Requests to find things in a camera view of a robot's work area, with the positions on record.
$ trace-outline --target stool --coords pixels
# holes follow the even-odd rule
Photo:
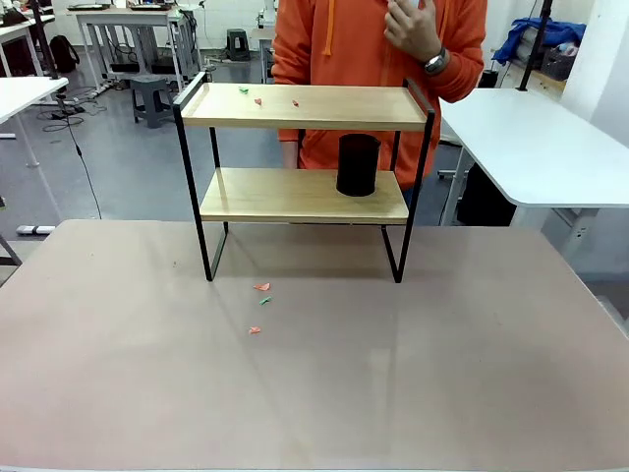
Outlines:
[[[228,29],[227,30],[227,57],[232,61],[249,61],[251,54],[249,52],[249,42],[247,41],[247,33],[244,29]]]
[[[173,116],[173,100],[168,93],[168,85],[163,79],[152,76],[138,76],[130,80],[131,100],[134,104],[134,121],[144,118],[149,128],[159,128],[159,120]],[[161,101],[160,92],[166,95],[168,103]],[[142,95],[142,105],[138,105],[137,92]]]

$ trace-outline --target person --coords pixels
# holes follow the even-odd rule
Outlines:
[[[413,79],[436,111],[425,175],[439,142],[439,99],[467,96],[483,71],[487,0],[280,0],[273,41],[276,84],[401,87]],[[344,131],[280,130],[288,168],[333,169]],[[378,166],[388,169],[394,132],[381,142]],[[402,133],[396,177],[410,198],[422,133]]]

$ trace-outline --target upper shelf board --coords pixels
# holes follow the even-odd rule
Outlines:
[[[401,87],[203,84],[182,116],[205,127],[423,131],[426,124]]]

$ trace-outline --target black cylinder container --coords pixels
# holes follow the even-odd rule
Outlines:
[[[348,197],[366,197],[375,192],[375,172],[380,141],[370,135],[341,136],[336,190]]]

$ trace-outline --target two-tier shelf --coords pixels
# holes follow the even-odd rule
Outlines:
[[[243,93],[240,87],[249,92]],[[262,105],[256,104],[255,98],[260,98]],[[201,72],[179,94],[173,108],[207,280],[216,275],[228,223],[233,221],[378,225],[393,278],[402,281],[434,123],[434,110],[415,83],[405,81],[399,88],[209,84],[207,74]],[[200,205],[185,126],[209,128],[216,171]],[[335,170],[221,167],[216,127],[394,131],[395,139],[390,170],[377,172],[375,192],[368,197],[347,197],[336,190]],[[410,208],[394,174],[403,131],[424,131]],[[212,263],[204,221],[223,223]],[[406,226],[399,264],[391,249],[388,225]]]

